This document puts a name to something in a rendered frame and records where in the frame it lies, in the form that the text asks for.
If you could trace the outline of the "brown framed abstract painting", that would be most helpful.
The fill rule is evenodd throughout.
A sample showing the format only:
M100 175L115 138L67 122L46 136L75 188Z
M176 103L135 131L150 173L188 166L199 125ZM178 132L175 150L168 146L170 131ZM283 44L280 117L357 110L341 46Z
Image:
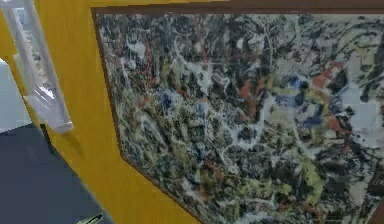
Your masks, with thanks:
M384 224L384 10L97 7L121 157L205 224Z

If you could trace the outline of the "green leafy house plant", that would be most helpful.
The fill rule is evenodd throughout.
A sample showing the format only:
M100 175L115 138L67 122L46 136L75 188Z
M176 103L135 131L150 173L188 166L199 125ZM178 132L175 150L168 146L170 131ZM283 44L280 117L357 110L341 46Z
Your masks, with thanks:
M102 214L97 214L78 221L76 224L98 224L103 219Z

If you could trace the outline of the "white framed window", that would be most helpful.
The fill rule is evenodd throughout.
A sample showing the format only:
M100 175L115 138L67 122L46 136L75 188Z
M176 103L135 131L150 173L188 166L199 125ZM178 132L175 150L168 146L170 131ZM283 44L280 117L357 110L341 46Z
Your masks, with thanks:
M0 0L2 12L16 45L14 56L26 89L24 99L39 122L57 133L74 126L51 59L33 0Z

